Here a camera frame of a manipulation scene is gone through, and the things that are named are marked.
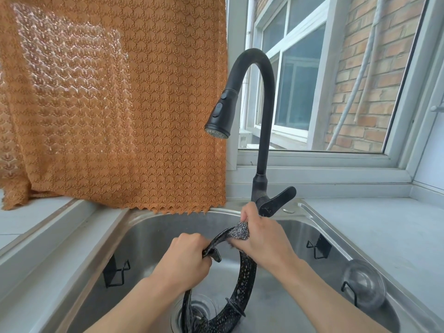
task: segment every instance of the hand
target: hand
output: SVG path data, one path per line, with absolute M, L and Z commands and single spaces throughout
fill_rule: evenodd
M 242 208 L 241 222 L 248 222 L 248 240 L 231 239 L 236 248 L 268 270 L 277 279 L 279 274 L 299 259 L 293 251 L 282 226 L 274 220 L 259 216 L 254 202 Z
M 211 258 L 202 258 L 202 251 L 209 243 L 201 234 L 181 234 L 174 238 L 150 278 L 178 291 L 178 295 L 195 287 L 210 270 Z

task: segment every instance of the brick wall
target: brick wall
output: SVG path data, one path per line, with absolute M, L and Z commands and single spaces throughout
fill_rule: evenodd
M 355 123 L 355 112 L 366 81 L 364 77 L 332 151 L 382 150 L 423 3 L 424 0 L 386 0 L 376 72 L 371 78 L 367 101 L 361 107 L 359 119 Z M 325 148 L 331 140 L 362 64 L 375 9 L 376 0 L 352 0 L 336 77 L 330 124 L 325 136 Z
M 258 16 L 264 9 L 268 0 L 255 0 L 256 1 L 256 16 Z

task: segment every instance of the sink basin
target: sink basin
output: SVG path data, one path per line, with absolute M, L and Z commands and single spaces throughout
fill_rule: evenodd
M 321 228 L 309 218 L 305 218 L 307 222 L 298 221 L 295 216 L 291 215 L 287 218 L 277 219 L 297 255 L 306 260 L 322 279 L 348 299 L 346 293 L 342 293 L 340 289 L 345 264 L 352 257 L 347 254 L 346 250 L 338 247 L 326 232 L 321 232 Z M 125 283 L 121 286 L 106 288 L 103 275 L 97 273 L 96 276 L 99 275 L 99 277 L 93 281 L 95 284 L 78 309 L 68 332 L 80 333 L 86 330 L 114 307 L 139 280 L 149 276 L 174 237 L 183 232 L 199 232 L 208 239 L 212 239 L 238 221 L 238 212 L 221 209 L 215 209 L 206 214 L 153 215 L 150 213 L 150 216 L 146 218 L 139 217 L 134 225 L 128 227 L 128 231 L 114 251 L 117 268 L 121 268 L 126 260 L 130 262 L 130 270 L 125 271 L 124 274 Z M 333 246 L 327 258 L 315 259 L 314 249 L 307 248 L 306 245 L 307 241 L 315 244 L 321 233 Z M 225 306 L 225 297 L 230 297 L 239 273 L 238 251 L 227 243 L 220 244 L 218 250 L 222 261 L 213 262 L 209 275 L 193 289 L 192 293 L 193 304 L 210 318 Z M 119 282 L 120 273 L 117 273 L 113 283 Z M 177 299 L 171 308 L 158 319 L 152 331 L 180 333 L 178 315 L 181 304 L 181 298 Z M 260 267 L 258 267 L 254 289 L 245 313 L 246 317 L 241 319 L 234 332 L 315 332 L 305 314 L 279 282 Z M 369 315 L 391 332 L 401 331 L 399 316 L 392 302 L 386 300 L 378 310 Z

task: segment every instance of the faucet handle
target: faucet handle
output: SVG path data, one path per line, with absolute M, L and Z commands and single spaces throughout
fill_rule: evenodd
M 267 196 L 261 197 L 256 201 L 259 215 L 264 217 L 272 217 L 280 208 L 287 202 L 291 201 L 296 196 L 296 188 L 288 187 L 282 193 L 273 198 Z

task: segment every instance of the forearm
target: forearm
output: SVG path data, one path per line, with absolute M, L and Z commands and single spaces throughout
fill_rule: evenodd
M 146 333 L 178 296 L 162 281 L 144 278 L 85 333 Z
M 388 332 L 331 288 L 302 259 L 276 273 L 319 333 Z

